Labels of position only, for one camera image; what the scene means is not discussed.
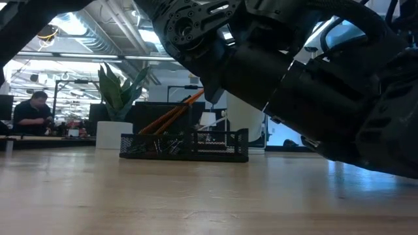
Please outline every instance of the person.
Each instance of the person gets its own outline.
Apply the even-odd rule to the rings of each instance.
[[[46,105],[48,95],[35,92],[31,99],[23,101],[14,108],[13,131],[19,134],[42,136],[52,122],[51,109]]]

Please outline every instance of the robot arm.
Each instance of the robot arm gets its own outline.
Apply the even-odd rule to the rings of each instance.
[[[417,57],[369,8],[352,0],[135,1],[166,51],[200,76],[208,101],[227,90],[328,159],[418,178]],[[295,61],[317,23],[334,15],[366,40]],[[223,38],[226,25],[233,40]]]

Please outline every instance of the wood grain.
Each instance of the wood grain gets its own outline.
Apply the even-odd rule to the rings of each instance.
[[[417,234],[416,181],[309,153],[248,164],[0,153],[0,234]]]

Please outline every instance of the white cylinder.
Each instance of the white cylinder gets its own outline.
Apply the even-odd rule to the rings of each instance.
[[[227,115],[231,124],[231,131],[248,129],[248,141],[256,141],[261,137],[262,124],[265,114],[242,101],[227,94]]]
[[[120,149],[121,134],[132,134],[132,123],[100,121],[97,123],[96,148]]]

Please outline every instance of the potted plant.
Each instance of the potted plant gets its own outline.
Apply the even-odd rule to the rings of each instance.
[[[121,84],[118,78],[104,64],[99,70],[100,93],[105,102],[110,120],[97,123],[96,148],[98,149],[120,149],[121,134],[132,134],[132,123],[126,123],[125,117],[130,111],[132,104],[142,94],[142,81],[148,74],[149,67],[142,69],[135,80],[126,80]]]

